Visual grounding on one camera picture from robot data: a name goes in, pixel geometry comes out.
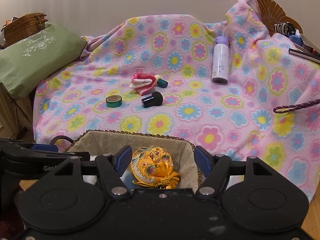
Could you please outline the wicker basket with liner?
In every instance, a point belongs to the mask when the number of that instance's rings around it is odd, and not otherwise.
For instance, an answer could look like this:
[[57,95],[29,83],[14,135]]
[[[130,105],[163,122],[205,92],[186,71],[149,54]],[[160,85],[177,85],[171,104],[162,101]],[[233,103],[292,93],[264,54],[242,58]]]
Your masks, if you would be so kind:
[[190,188],[194,192],[202,183],[202,173],[194,160],[195,146],[181,138],[164,135],[130,133],[124,131],[88,130],[67,148],[68,152],[88,152],[96,157],[104,153],[116,154],[125,145],[133,152],[143,146],[158,146],[172,156],[174,171],[181,176],[178,188]]

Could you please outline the green tape roll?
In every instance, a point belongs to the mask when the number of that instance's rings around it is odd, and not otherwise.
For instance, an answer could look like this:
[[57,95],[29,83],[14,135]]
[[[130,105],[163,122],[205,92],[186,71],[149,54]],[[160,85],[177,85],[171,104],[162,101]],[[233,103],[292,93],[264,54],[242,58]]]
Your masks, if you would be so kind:
[[106,97],[106,106],[108,108],[117,108],[123,104],[123,99],[120,95],[109,95]]

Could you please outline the lavender thermos bottle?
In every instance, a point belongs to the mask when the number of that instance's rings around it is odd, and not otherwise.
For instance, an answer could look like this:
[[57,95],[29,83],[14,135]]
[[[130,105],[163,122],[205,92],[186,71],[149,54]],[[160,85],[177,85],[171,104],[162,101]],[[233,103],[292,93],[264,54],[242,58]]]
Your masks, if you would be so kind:
[[218,36],[213,46],[212,77],[213,83],[226,85],[229,76],[229,42],[226,37]]

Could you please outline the pink floral fleece blanket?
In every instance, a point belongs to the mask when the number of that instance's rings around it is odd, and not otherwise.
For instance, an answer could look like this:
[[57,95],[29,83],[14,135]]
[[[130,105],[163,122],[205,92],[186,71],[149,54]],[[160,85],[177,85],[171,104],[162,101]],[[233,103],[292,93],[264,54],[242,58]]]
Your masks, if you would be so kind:
[[[312,198],[319,184],[319,106],[276,114],[274,107],[319,98],[319,65],[289,54],[293,43],[269,35],[256,0],[238,0],[220,23],[190,15],[141,16],[109,33],[87,37],[79,61],[36,89],[37,143],[114,130],[182,138],[234,160],[256,155]],[[213,46],[229,42],[228,83],[213,83]],[[129,88],[133,74],[160,75],[144,96]],[[163,95],[160,106],[142,98]],[[120,95],[123,104],[106,106]]]

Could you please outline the black white striped cloth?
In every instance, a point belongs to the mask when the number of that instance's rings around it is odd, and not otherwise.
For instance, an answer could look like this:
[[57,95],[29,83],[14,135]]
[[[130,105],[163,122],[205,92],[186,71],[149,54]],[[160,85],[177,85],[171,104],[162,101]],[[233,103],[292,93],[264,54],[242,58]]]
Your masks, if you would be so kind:
[[274,24],[273,29],[276,33],[280,33],[280,34],[287,36],[287,37],[296,34],[296,28],[290,22],[276,23],[276,24]]

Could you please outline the black handled makeup sponge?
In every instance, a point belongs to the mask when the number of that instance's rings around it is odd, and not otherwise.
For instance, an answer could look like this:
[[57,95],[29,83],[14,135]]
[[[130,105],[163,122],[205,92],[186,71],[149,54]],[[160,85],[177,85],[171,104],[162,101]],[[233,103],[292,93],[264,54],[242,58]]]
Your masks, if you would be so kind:
[[144,108],[160,106],[163,103],[163,95],[160,92],[155,91],[150,96],[142,98],[141,102]]

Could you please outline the orange embroidered drawstring pouch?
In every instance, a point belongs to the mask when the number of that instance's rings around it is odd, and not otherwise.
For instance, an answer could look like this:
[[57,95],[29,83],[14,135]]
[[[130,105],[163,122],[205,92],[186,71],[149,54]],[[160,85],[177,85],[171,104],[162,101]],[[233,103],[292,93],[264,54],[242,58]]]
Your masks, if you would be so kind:
[[181,180],[174,171],[169,152],[158,146],[144,146],[132,154],[130,169],[135,185],[156,189],[175,189]]

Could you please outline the green pillow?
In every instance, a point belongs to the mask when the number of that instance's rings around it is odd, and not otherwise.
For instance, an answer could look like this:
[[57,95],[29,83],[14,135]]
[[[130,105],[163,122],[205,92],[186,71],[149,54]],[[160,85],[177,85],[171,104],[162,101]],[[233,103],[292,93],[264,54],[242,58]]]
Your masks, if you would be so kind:
[[42,80],[77,60],[86,43],[63,26],[47,22],[42,31],[1,50],[1,87],[13,98],[25,98]]

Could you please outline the stacked books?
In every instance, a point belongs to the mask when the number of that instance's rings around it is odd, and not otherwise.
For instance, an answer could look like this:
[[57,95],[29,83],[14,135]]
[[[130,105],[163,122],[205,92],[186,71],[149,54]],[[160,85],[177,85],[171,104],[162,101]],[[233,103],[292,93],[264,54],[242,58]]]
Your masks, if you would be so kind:
[[303,33],[298,36],[302,38],[303,46],[301,47],[293,43],[295,47],[289,48],[289,54],[319,64],[319,46],[308,39]]

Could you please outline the teal handled makeup sponge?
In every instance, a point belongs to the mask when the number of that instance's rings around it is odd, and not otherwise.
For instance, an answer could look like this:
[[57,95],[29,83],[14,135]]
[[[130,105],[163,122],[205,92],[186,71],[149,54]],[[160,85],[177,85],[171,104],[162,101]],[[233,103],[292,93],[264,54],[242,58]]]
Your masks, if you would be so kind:
[[160,75],[155,75],[156,78],[156,86],[160,88],[167,88],[168,82],[161,78]]

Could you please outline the brown wicker basket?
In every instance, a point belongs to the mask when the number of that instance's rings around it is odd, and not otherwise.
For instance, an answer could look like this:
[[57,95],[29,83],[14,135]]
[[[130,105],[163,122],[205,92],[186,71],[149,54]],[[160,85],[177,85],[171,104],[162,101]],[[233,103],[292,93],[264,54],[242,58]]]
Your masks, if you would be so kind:
[[19,17],[3,28],[6,46],[10,46],[45,28],[46,14],[35,12]]

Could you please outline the wooden chair back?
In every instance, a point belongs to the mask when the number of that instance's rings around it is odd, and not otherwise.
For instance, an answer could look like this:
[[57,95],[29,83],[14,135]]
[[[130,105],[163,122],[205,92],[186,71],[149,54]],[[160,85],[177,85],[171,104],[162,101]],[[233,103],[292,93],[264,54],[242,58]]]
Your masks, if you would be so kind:
[[287,16],[282,7],[274,0],[257,0],[257,2],[260,8],[261,21],[267,27],[270,36],[275,33],[274,24],[281,22],[290,22],[300,33],[303,33],[300,24]]

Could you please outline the blue round object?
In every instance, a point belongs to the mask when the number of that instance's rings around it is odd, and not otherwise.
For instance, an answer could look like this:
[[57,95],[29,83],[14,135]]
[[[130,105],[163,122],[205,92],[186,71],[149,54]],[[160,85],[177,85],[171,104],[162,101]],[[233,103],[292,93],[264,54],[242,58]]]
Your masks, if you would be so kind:
[[293,42],[293,43],[295,43],[295,44],[297,44],[297,45],[299,45],[299,46],[303,46],[303,40],[302,40],[302,38],[300,37],[300,36],[297,36],[297,35],[290,35],[289,36],[289,39]]

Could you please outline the pink white folded socks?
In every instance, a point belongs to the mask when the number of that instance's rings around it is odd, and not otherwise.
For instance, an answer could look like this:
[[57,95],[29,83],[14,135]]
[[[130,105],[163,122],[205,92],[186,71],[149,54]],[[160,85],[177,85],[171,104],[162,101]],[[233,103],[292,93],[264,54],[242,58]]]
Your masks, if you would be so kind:
[[136,73],[132,75],[129,88],[144,96],[157,84],[157,78],[154,75],[146,73]]

